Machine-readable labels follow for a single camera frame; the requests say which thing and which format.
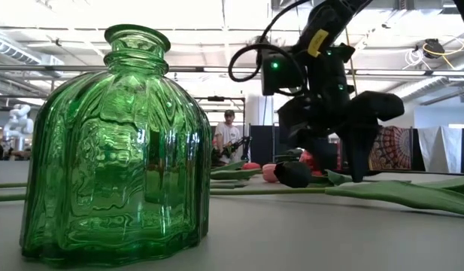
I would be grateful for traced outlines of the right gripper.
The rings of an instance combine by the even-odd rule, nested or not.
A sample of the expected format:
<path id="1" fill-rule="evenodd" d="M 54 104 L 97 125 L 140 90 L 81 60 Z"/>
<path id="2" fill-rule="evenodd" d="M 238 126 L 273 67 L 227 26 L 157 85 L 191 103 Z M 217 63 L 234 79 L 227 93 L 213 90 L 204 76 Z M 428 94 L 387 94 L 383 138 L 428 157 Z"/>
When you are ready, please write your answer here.
<path id="1" fill-rule="evenodd" d="M 368 171 L 368 157 L 378 134 L 380 120 L 387 121 L 405 113 L 401 98 L 391 93 L 364 91 L 355 97 L 356 90 L 347 82 L 344 63 L 355 49 L 346 44 L 332 46 L 326 51 L 328 61 L 322 63 L 313 58 L 306 65 L 309 80 L 308 89 L 291 99 L 278 110 L 279 139 L 294 148 L 301 148 L 313 155 L 319 163 L 323 154 L 325 139 L 331 134 L 338 135 L 337 124 L 341 120 L 358 121 L 355 112 L 359 107 L 352 100 L 359 95 L 373 94 L 378 105 L 361 103 L 373 110 L 377 123 L 355 123 L 346 125 L 340 140 L 344 143 L 348 168 L 353 182 L 360 183 Z"/>

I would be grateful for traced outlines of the red glass vase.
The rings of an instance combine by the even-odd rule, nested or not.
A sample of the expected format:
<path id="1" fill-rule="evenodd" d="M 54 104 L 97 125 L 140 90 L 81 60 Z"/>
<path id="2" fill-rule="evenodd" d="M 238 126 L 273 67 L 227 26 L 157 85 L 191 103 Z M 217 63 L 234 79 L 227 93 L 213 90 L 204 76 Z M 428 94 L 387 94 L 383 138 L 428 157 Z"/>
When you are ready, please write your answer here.
<path id="1" fill-rule="evenodd" d="M 306 164 L 312 175 L 323 176 L 319 163 L 314 159 L 313 155 L 306 150 L 303 150 L 299 162 Z"/>

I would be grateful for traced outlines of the green glass vase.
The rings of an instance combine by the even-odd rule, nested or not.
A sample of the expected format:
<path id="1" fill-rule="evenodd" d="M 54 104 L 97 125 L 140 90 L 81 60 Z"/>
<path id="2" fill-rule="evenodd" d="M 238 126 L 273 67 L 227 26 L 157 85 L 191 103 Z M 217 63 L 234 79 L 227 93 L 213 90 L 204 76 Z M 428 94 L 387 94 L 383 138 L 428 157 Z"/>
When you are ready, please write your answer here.
<path id="1" fill-rule="evenodd" d="M 169 79 L 171 45 L 145 26 L 105 31 L 106 69 L 53 91 L 35 119 L 22 255 L 51 266 L 170 257 L 208 233 L 212 132 Z"/>

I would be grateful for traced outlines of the patterned tapestry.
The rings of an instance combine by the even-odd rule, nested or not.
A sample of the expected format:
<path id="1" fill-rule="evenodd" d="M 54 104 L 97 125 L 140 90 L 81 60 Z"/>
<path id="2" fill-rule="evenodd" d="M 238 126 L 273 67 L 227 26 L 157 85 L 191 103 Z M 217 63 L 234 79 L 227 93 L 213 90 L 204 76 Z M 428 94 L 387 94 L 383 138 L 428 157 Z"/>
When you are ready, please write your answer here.
<path id="1" fill-rule="evenodd" d="M 370 170 L 411 169 L 411 132 L 397 126 L 382 126 L 368 157 Z"/>

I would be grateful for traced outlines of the black partition panel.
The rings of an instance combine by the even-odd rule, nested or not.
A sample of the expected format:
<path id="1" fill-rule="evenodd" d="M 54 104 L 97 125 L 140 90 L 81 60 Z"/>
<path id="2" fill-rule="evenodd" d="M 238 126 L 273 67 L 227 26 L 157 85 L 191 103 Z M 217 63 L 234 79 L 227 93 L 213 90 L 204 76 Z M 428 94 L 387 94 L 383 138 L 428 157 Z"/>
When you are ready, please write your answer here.
<path id="1" fill-rule="evenodd" d="M 264 166 L 274 161 L 275 127 L 253 125 L 250 127 L 250 161 Z"/>

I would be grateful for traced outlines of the white hanging cloth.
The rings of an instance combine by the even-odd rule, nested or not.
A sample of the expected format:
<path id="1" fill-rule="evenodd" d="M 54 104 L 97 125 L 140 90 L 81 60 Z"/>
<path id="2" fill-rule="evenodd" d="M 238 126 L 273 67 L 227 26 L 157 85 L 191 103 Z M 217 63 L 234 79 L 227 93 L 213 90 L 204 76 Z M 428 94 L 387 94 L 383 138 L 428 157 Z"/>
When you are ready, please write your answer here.
<path id="1" fill-rule="evenodd" d="M 461 173 L 462 130 L 446 126 L 418 129 L 420 151 L 427 172 Z"/>

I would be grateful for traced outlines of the person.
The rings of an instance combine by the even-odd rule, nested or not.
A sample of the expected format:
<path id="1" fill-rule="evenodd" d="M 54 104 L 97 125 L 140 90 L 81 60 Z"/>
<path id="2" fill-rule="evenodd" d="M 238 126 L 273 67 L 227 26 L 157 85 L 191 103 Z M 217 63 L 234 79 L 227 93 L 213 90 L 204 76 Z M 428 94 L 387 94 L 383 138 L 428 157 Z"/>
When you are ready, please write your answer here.
<path id="1" fill-rule="evenodd" d="M 235 112 L 233 110 L 226 110 L 224 118 L 223 122 L 217 124 L 214 133 L 214 150 L 218 154 L 218 157 L 215 157 L 215 166 L 225 166 L 240 160 L 237 151 L 232 151 L 229 156 L 223 154 L 232 143 L 236 143 L 241 138 L 240 130 L 233 124 Z"/>

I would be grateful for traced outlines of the long horizontal metal bar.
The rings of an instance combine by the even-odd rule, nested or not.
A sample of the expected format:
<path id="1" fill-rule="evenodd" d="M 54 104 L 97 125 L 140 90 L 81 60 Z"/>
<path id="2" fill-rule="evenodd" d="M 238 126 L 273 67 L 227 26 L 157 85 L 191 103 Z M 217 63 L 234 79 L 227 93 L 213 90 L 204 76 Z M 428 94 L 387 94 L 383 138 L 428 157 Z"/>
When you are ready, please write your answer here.
<path id="1" fill-rule="evenodd" d="M 105 70 L 101 65 L 0 65 L 0 71 L 34 72 L 88 72 Z M 170 72 L 227 73 L 227 67 L 171 66 Z M 393 69 L 346 69 L 347 75 L 371 76 L 419 76 L 419 77 L 464 77 L 464 70 L 393 70 Z"/>

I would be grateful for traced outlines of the silver ventilation duct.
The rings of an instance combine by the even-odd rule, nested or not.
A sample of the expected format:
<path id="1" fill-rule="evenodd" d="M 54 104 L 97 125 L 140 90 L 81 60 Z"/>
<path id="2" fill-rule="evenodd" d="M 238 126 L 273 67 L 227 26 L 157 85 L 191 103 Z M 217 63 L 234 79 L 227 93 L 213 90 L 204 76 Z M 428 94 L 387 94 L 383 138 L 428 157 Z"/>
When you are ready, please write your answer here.
<path id="1" fill-rule="evenodd" d="M 25 65 L 65 64 L 54 55 L 30 50 L 2 33 L 0 33 L 0 54 L 15 59 Z"/>

